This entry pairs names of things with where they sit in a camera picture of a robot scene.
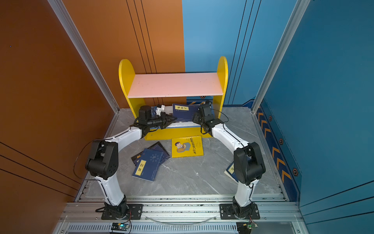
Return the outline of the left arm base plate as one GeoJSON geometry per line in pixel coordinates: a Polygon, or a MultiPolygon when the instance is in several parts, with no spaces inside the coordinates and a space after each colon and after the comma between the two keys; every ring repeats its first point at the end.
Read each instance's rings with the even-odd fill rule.
{"type": "Polygon", "coordinates": [[[112,206],[104,204],[102,220],[140,220],[143,212],[143,204],[120,204],[112,206]]]}

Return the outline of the white book with brown bars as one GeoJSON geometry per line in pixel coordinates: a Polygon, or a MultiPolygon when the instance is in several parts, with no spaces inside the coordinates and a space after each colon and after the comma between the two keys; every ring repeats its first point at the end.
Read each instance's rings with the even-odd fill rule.
{"type": "MultiPolygon", "coordinates": [[[[168,115],[172,115],[172,106],[165,106],[164,113],[168,115]]],[[[172,123],[169,128],[180,128],[180,127],[198,127],[198,124],[193,123],[193,121],[186,121],[186,122],[179,122],[176,120],[176,122],[172,123]]]]}

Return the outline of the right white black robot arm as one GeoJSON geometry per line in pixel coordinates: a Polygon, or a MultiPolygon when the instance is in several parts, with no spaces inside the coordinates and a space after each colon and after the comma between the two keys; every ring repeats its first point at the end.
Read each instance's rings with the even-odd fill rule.
{"type": "Polygon", "coordinates": [[[234,173],[238,179],[233,206],[248,207],[258,181],[266,172],[259,144],[243,140],[229,130],[221,119],[215,118],[210,101],[199,105],[198,111],[193,115],[193,122],[200,125],[202,134],[209,134],[218,139],[233,153],[234,173]]]}

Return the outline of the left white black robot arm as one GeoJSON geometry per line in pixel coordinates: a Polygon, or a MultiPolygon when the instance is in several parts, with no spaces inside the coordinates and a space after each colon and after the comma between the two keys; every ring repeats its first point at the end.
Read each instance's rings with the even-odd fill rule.
{"type": "Polygon", "coordinates": [[[144,138],[152,128],[165,129],[176,120],[176,117],[165,113],[160,106],[157,107],[155,116],[152,115],[150,106],[141,106],[139,116],[127,130],[92,142],[85,168],[99,182],[106,205],[117,208],[125,203],[125,195],[116,175],[119,152],[134,141],[144,138]]]}

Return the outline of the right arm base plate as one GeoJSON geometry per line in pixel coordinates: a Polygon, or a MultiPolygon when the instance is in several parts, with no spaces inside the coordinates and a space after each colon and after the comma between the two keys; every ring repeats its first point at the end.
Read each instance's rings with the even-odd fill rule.
{"type": "Polygon", "coordinates": [[[245,207],[240,207],[234,203],[224,203],[219,205],[220,217],[223,220],[228,219],[251,219],[259,220],[260,211],[256,203],[252,202],[245,207]]]}

